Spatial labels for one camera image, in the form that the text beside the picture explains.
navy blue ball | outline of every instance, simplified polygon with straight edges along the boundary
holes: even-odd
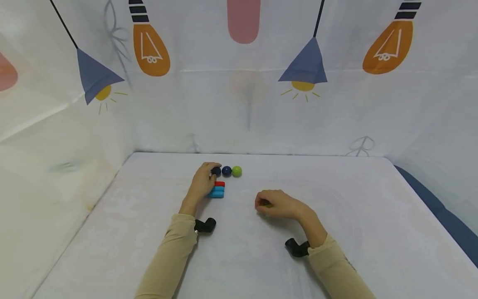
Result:
[[[220,167],[214,167],[211,170],[211,174],[216,175],[216,176],[220,176],[221,175],[221,168]]]
[[[229,166],[224,166],[222,168],[222,175],[225,177],[230,177],[232,175],[232,169]]]

light blue block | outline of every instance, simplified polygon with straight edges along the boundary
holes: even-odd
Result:
[[[212,192],[214,192],[214,191],[224,192],[224,189],[225,189],[225,188],[224,188],[223,186],[214,186],[214,187],[212,188]]]
[[[207,197],[209,198],[224,198],[224,192],[223,191],[211,191]]]

green ball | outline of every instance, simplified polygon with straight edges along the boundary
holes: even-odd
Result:
[[[242,176],[242,168],[240,168],[239,166],[234,166],[232,168],[232,176],[233,177],[240,177]]]

backdrop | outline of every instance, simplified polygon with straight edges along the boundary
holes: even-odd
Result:
[[[0,0],[9,298],[133,151],[385,156],[478,233],[478,2],[53,4]]]

yellow light bulb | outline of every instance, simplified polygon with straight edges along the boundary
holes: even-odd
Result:
[[[407,57],[413,39],[413,19],[421,0],[404,1],[395,20],[372,44],[363,60],[363,70],[380,75],[396,69]]]
[[[292,87],[300,91],[311,91],[315,84],[308,82],[292,81]]]
[[[171,68],[168,50],[149,23],[146,7],[141,0],[130,0],[133,19],[133,45],[141,70],[149,76],[161,77]]]
[[[109,97],[110,93],[111,93],[111,85],[108,85],[96,95],[96,99],[99,101],[106,100],[106,98]]]

